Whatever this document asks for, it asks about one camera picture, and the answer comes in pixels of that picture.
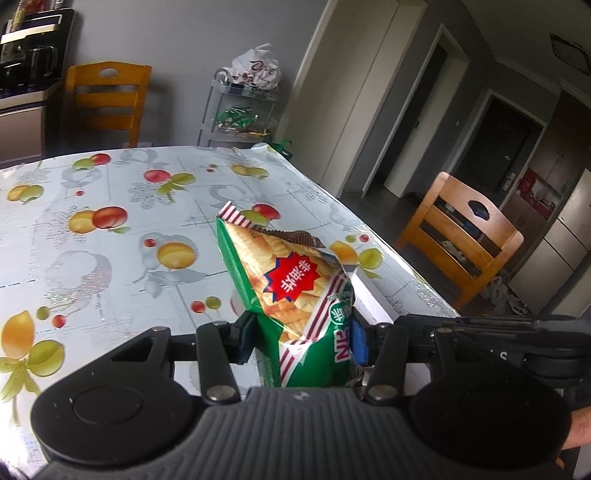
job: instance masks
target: chair handle hole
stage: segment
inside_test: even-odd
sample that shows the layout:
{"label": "chair handle hole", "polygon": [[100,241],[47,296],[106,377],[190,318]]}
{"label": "chair handle hole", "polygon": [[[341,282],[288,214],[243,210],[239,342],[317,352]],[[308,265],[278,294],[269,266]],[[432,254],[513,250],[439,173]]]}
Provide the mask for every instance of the chair handle hole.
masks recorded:
{"label": "chair handle hole", "polygon": [[118,77],[119,71],[115,69],[104,69],[99,72],[99,77],[103,77],[105,79],[110,79],[113,77]]}
{"label": "chair handle hole", "polygon": [[470,210],[472,210],[474,216],[482,218],[483,220],[489,220],[491,218],[491,214],[488,213],[486,207],[478,200],[470,200],[468,206],[470,207]]}

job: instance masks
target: red starburst label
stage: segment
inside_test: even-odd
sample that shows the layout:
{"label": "red starburst label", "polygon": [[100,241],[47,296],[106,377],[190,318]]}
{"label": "red starburst label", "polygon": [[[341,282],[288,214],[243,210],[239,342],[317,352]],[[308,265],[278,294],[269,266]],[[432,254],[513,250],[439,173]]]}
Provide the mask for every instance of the red starburst label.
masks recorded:
{"label": "red starburst label", "polygon": [[269,281],[265,291],[273,294],[273,301],[295,301],[304,290],[314,290],[314,280],[320,278],[316,266],[310,257],[296,252],[287,258],[277,257],[275,268],[265,274]]}

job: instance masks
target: green package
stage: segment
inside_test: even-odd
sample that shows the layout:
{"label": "green package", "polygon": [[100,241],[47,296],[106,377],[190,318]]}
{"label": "green package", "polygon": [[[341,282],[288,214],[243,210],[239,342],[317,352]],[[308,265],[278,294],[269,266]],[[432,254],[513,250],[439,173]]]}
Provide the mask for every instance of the green package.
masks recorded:
{"label": "green package", "polygon": [[263,384],[344,385],[353,291],[336,257],[309,233],[266,230],[230,203],[218,214],[217,241],[243,304],[257,314]]}

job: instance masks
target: electrical outlet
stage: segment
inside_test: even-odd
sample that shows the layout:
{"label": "electrical outlet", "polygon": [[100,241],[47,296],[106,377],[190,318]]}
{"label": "electrical outlet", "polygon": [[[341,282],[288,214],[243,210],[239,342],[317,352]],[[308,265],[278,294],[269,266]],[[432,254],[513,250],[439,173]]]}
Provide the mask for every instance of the electrical outlet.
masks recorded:
{"label": "electrical outlet", "polygon": [[[121,148],[129,148],[129,142],[122,144]],[[152,142],[138,142],[137,148],[152,148]]]}

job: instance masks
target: dining table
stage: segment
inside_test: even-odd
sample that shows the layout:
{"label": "dining table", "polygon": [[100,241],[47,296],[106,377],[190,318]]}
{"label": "dining table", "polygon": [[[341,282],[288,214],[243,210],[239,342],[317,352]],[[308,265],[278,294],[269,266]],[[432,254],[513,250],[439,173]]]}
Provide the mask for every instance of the dining table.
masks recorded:
{"label": "dining table", "polygon": [[[28,476],[46,464],[29,418],[50,385],[154,326],[177,335],[238,318],[244,307],[216,239],[216,215],[230,201],[266,228],[320,238],[397,314],[457,316],[361,219],[266,144],[110,150],[5,168],[0,462]],[[241,394],[260,385],[254,356],[232,368]],[[199,394],[194,363],[179,362],[174,377]]]}

